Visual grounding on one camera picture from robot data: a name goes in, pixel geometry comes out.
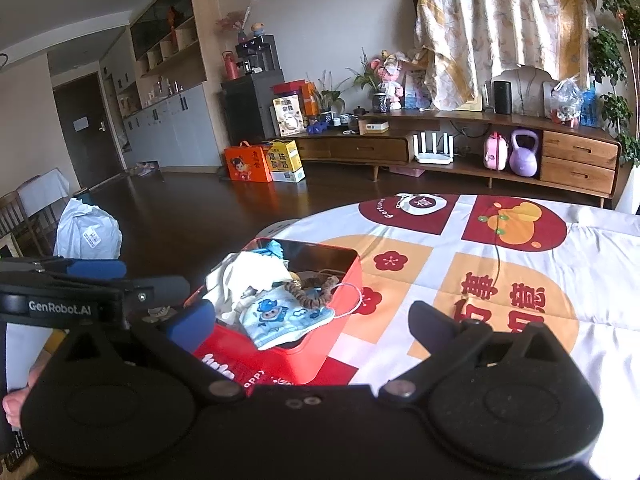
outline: drawer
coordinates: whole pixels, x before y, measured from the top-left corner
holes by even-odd
[[[542,155],[615,170],[618,146],[575,135],[544,132]]]
[[[611,193],[616,172],[581,162],[543,156],[540,180],[580,189]]]
[[[329,159],[331,158],[331,145],[329,139],[293,139],[296,141],[300,159]]]
[[[332,139],[331,155],[336,160],[367,162],[409,162],[406,139],[360,136]]]

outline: screw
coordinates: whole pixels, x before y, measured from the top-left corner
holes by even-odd
[[[411,397],[415,393],[415,384],[405,379],[396,379],[395,381],[389,381],[382,386],[388,394],[396,397]]]
[[[214,397],[235,397],[242,391],[242,386],[233,381],[214,381],[209,385],[209,391]]]
[[[292,410],[299,410],[304,404],[300,399],[287,399],[284,401],[284,405]]]
[[[317,406],[318,404],[320,404],[322,402],[322,399],[320,397],[305,397],[305,404],[307,406]]]

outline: white router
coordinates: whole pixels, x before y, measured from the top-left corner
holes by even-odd
[[[453,136],[446,132],[444,137],[444,153],[438,153],[438,140],[436,132],[431,132],[431,149],[433,153],[427,152],[426,132],[421,132],[421,144],[418,142],[418,134],[414,135],[414,153],[415,160],[421,164],[451,164],[453,162]]]

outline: blue cartoon face mask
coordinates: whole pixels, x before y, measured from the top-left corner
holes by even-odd
[[[334,317],[332,308],[304,308],[284,286],[278,286],[257,296],[242,313],[240,323],[258,350],[268,350],[297,341]]]

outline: kettlebell handle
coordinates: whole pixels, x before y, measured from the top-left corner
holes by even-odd
[[[531,139],[533,139],[534,141],[534,145],[533,145],[533,149],[531,150],[533,153],[537,153],[538,152],[538,136],[530,131],[530,130],[514,130],[513,133],[511,134],[511,144],[513,145],[513,149],[514,150],[519,150],[520,147],[518,145],[518,142],[516,141],[516,137],[517,136],[526,136],[526,137],[530,137]]]

